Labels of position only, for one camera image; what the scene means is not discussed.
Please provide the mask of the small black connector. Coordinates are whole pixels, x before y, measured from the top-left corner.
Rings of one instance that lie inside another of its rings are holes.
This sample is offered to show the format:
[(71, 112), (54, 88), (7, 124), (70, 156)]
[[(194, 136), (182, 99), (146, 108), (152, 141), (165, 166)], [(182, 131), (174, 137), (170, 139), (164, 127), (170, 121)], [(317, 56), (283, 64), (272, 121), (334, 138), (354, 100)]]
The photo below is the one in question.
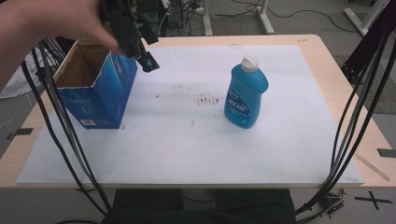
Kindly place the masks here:
[(338, 194), (329, 192), (325, 197), (319, 200), (319, 205), (321, 208), (321, 214), (327, 214), (330, 216), (338, 209), (344, 206), (345, 192), (341, 190)]

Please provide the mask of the white cloth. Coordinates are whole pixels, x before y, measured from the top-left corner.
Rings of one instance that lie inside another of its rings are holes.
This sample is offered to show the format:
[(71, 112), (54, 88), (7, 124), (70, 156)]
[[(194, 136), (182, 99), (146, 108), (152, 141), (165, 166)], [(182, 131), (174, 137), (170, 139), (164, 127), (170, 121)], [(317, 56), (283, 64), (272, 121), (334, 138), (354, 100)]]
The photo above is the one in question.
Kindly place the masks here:
[[(33, 55), (32, 52), (29, 52), (25, 56), (24, 61), (26, 63), (27, 71), (31, 76), (31, 79), (38, 87), (41, 84), (41, 81), (39, 80), (39, 72), (45, 72), (45, 65), (40, 49), (35, 48), (35, 55)], [(19, 67), (10, 79), (10, 81), (7, 83), (7, 85), (0, 92), (0, 99), (13, 98), (19, 95), (23, 95), (29, 91), (31, 91), (31, 87), (26, 80), (22, 68)]]

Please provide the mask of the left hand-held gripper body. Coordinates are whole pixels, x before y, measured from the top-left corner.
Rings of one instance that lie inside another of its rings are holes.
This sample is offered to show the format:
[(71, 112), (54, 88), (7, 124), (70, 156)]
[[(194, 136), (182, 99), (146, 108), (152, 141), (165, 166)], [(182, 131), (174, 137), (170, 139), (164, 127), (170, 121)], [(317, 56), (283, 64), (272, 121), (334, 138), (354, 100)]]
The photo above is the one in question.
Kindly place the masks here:
[(129, 58), (151, 60), (142, 39), (147, 44), (158, 41), (148, 20), (140, 11), (144, 0), (100, 0), (100, 18), (107, 23), (120, 48)]

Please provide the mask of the white slanted frame leg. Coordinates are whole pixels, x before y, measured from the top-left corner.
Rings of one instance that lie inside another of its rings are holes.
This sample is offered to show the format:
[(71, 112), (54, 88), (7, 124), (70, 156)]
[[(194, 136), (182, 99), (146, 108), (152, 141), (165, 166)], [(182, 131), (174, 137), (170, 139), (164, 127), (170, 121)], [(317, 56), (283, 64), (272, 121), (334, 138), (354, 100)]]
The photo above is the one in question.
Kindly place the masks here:
[(344, 9), (344, 14), (352, 22), (352, 24), (355, 26), (355, 28), (362, 36), (365, 36), (368, 33), (369, 28), (374, 24), (374, 21), (377, 19), (380, 13), (385, 9), (385, 7), (390, 2), (390, 0), (373, 0), (373, 1), (374, 3), (372, 5), (372, 8), (368, 11), (367, 15), (362, 20), (357, 16), (357, 14), (351, 8)]

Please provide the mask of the black tape mark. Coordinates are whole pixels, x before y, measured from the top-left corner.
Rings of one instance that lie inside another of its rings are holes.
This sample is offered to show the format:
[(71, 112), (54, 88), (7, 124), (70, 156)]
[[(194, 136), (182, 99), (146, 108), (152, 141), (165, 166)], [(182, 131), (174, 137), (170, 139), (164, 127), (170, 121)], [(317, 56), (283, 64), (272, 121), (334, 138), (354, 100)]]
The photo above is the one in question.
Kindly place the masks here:
[(377, 151), (381, 157), (396, 158), (396, 149), (379, 148)]
[(33, 131), (33, 128), (19, 128), (17, 129), (14, 133), (10, 133), (7, 136), (7, 140), (11, 141), (14, 139), (15, 136), (17, 135), (30, 135)]

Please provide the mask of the white desk leg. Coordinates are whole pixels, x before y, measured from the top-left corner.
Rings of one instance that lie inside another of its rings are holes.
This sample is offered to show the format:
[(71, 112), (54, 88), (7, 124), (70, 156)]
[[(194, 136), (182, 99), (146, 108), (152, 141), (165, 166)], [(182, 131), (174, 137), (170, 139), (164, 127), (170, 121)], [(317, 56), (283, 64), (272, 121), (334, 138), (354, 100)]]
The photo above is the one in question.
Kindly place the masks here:
[(275, 30), (267, 16), (266, 9), (268, 8), (269, 0), (261, 0), (261, 5), (257, 7), (257, 15), (259, 16), (259, 20), (262, 23), (264, 32), (268, 35), (273, 35)]
[(209, 2), (210, 2), (210, 0), (204, 0), (204, 6), (203, 6), (204, 12), (202, 15), (203, 26), (204, 26), (206, 36), (213, 35), (211, 20), (210, 20), (210, 13), (209, 13)]

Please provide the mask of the white foam mat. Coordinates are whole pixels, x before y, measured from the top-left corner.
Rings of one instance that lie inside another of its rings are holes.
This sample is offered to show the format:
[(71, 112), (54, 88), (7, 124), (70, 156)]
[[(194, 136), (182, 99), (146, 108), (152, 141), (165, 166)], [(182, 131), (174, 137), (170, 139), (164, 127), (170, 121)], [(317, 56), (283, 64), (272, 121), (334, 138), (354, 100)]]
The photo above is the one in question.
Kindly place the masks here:
[[(316, 187), (336, 125), (295, 45), (157, 47), (117, 129), (77, 127), (97, 181), (131, 187)], [(232, 68), (255, 56), (269, 87), (256, 123), (223, 113)]]

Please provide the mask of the blue cardboard box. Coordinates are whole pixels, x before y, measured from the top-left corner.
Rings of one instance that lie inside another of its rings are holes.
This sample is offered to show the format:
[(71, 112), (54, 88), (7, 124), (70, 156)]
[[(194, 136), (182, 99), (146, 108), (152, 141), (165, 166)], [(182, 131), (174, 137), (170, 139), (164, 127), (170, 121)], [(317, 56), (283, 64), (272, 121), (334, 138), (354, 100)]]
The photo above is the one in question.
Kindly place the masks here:
[(66, 109), (86, 129), (118, 129), (136, 61), (99, 44), (76, 42), (54, 76)]

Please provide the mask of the blue detergent bottle white cap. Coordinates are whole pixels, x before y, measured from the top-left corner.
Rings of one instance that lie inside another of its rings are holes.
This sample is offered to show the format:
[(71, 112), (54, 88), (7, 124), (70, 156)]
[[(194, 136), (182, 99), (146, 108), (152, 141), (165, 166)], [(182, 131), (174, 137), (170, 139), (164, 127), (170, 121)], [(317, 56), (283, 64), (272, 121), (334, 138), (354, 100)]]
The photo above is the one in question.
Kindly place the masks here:
[(231, 75), (224, 115), (234, 125), (249, 129), (260, 115), (262, 94), (268, 90), (269, 83), (257, 59), (250, 54), (244, 55)]

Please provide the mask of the black stand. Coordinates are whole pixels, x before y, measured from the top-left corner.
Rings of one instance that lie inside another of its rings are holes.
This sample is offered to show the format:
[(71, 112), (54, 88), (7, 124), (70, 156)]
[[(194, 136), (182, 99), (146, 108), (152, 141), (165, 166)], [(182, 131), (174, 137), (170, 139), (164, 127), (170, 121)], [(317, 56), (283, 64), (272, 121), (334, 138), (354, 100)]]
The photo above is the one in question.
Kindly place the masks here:
[(396, 0), (390, 0), (380, 13), (368, 33), (341, 66), (341, 71), (350, 83), (355, 83), (363, 68), (371, 63), (379, 49), (380, 41), (388, 38), (396, 29)]

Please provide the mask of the person's left hand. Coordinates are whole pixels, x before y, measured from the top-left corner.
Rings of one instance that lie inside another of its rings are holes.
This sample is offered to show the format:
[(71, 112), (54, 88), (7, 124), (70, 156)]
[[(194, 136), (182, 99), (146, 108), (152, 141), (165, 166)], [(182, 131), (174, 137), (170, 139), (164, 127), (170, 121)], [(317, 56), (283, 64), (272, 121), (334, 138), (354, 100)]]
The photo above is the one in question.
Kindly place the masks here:
[(91, 40), (123, 54), (116, 38), (99, 19), (99, 0), (29, 0), (27, 8), (29, 21), (40, 38)]

